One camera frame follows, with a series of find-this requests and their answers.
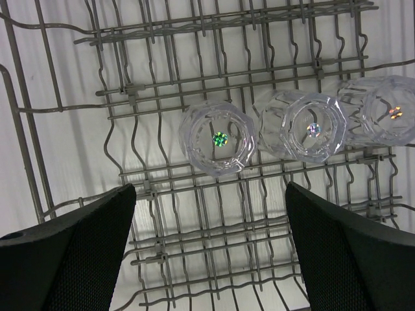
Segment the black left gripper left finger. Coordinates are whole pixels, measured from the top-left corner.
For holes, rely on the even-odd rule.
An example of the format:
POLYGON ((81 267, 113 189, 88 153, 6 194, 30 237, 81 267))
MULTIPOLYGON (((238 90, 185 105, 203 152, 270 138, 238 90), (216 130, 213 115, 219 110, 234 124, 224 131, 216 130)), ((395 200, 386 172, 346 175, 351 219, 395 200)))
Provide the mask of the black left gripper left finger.
POLYGON ((1 309, 109 310, 135 206, 127 184, 1 237, 1 309))

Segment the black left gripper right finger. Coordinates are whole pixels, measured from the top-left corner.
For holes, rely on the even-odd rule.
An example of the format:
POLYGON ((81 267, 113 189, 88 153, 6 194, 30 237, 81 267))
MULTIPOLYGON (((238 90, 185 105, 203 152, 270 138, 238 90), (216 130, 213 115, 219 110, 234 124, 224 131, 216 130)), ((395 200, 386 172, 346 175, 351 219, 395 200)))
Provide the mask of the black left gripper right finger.
POLYGON ((312 310, 413 310, 414 234, 290 182, 285 203, 312 310))

